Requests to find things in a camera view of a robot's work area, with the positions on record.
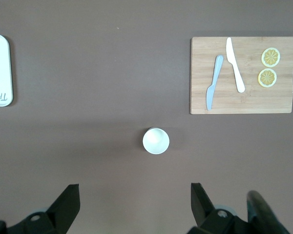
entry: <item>lemon slice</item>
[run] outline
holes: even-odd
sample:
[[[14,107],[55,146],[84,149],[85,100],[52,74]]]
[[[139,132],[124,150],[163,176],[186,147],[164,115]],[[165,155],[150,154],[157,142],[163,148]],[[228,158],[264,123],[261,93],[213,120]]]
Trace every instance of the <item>lemon slice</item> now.
[[[273,86],[276,81],[277,74],[273,69],[266,68],[262,70],[258,75],[258,83],[265,88]]]
[[[274,67],[280,61],[280,52],[273,47],[266,49],[262,54],[262,63],[266,67]]]

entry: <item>tray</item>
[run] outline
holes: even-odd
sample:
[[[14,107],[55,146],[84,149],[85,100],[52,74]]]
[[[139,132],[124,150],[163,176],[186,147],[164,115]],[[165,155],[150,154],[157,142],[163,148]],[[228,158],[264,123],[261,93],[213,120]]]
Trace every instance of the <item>tray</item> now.
[[[8,41],[0,35],[0,107],[13,100],[10,49]]]

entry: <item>butter knife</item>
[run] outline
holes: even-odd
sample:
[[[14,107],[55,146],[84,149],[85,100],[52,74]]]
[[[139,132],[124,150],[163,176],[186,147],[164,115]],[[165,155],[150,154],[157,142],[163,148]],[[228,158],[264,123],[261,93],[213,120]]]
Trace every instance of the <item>butter knife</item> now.
[[[238,64],[236,64],[231,38],[227,38],[226,53],[228,62],[233,66],[236,88],[239,93],[243,93],[245,91],[245,86],[239,72]]]
[[[219,76],[219,72],[221,69],[221,66],[223,64],[224,57],[222,55],[218,55],[215,60],[215,66],[214,66],[214,74],[213,74],[213,80],[211,82],[211,86],[207,88],[206,92],[206,106],[207,110],[211,110],[211,105],[213,103],[213,97],[214,97],[214,92],[215,92],[215,87],[216,87],[216,82]]]

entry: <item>wooden cutting board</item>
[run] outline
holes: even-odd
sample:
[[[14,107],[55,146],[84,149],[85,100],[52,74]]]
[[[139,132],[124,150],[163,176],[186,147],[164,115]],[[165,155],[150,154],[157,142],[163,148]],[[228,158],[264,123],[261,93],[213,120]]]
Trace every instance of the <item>wooden cutting board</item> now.
[[[194,37],[191,45],[191,114],[290,113],[293,99],[293,37],[232,37],[235,58],[245,85],[236,89],[232,65],[227,61],[227,37]],[[267,68],[261,61],[264,50],[275,47],[280,61],[272,69],[276,83],[262,87],[258,74]],[[215,88],[212,109],[206,107],[206,90],[211,85],[215,58],[224,56]]]

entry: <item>paper cup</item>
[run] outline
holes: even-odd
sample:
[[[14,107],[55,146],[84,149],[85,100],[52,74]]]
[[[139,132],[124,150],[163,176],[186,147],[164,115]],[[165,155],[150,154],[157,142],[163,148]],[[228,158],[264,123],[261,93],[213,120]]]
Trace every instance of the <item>paper cup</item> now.
[[[169,137],[160,128],[150,128],[143,137],[143,146],[149,153],[159,155],[167,150]]]

